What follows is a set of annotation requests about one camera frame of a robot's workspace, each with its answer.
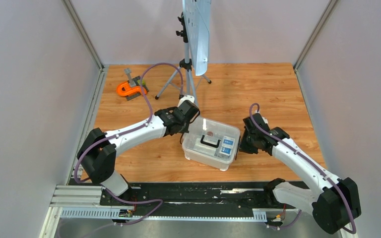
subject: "wood grain surface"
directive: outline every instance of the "wood grain surface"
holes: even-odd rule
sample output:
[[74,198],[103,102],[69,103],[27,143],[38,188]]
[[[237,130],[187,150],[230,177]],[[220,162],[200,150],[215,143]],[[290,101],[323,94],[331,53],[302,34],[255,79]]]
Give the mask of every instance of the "wood grain surface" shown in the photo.
[[[112,65],[109,68],[95,127],[103,131],[123,128],[149,116],[142,96],[127,101],[116,94],[126,81],[124,69],[141,75],[149,65]],[[154,96],[173,73],[169,66],[157,66],[144,78],[153,110],[176,106],[179,91],[169,86],[159,100]],[[201,115],[241,129],[249,106],[257,102],[271,128],[287,131],[306,153],[325,166],[309,115],[290,63],[210,64],[196,93]],[[194,77],[197,84],[199,77]],[[179,75],[173,80],[179,86]],[[128,181],[257,181],[283,178],[299,180],[279,160],[260,151],[257,155],[239,153],[225,172],[188,161],[179,143],[180,135],[167,136],[138,145],[116,159],[116,170]]]

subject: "transparent plastic box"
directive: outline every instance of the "transparent plastic box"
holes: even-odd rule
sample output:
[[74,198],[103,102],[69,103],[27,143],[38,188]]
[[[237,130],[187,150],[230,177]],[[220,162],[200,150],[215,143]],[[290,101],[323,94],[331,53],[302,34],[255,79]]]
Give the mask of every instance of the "transparent plastic box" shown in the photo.
[[239,139],[237,127],[197,117],[184,135],[182,148],[186,159],[226,171],[236,158]]

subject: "robotic arm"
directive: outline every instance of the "robotic arm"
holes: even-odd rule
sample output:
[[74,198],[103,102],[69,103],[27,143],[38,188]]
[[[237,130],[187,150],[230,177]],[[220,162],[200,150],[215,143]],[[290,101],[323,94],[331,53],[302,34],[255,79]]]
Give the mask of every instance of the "robotic arm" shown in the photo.
[[259,113],[252,115],[254,121],[269,135],[260,131],[250,117],[243,119],[245,132],[239,150],[257,154],[258,149],[279,159],[291,168],[310,189],[302,189],[277,178],[267,186],[271,203],[285,203],[313,215],[317,224],[326,232],[333,234],[350,223],[348,212],[336,191],[334,184],[340,188],[348,201],[353,218],[361,215],[357,185],[350,178],[344,180],[324,169],[305,152],[301,151],[293,139],[281,128],[269,129],[268,121]]
[[[100,128],[93,129],[81,146],[77,158],[79,159],[84,151],[95,142],[112,137],[91,149],[83,157],[81,164],[93,183],[101,184],[114,195],[122,195],[125,200],[128,200],[128,194],[125,192],[130,186],[125,178],[115,171],[116,157],[143,142],[167,135],[188,132],[189,124],[192,123],[191,120],[198,115],[198,107],[187,97],[184,97],[179,102],[178,107],[156,111],[150,121],[146,119],[131,126],[106,131],[105,133]],[[140,129],[119,135],[143,124],[145,126]]]

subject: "white wall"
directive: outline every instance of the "white wall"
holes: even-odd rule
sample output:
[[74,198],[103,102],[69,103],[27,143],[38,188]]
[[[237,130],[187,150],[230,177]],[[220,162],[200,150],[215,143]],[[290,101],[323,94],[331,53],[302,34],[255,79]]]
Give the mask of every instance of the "white wall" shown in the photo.
[[381,237],[381,1],[340,1],[300,76],[326,164],[359,186],[359,237]]
[[[72,0],[105,64],[177,63],[181,0]],[[210,62],[295,63],[328,0],[212,0]]]
[[0,0],[0,238],[36,238],[98,70],[62,1]]

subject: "orange object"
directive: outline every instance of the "orange object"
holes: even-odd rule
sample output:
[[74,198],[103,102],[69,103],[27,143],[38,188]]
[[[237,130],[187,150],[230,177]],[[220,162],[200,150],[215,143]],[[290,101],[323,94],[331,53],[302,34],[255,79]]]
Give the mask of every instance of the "orange object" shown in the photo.
[[[143,87],[144,94],[147,94],[147,90]],[[116,88],[116,92],[119,94],[119,96],[126,97],[134,95],[135,93],[141,93],[141,89],[139,86],[130,87],[129,82],[125,81],[118,85]]]

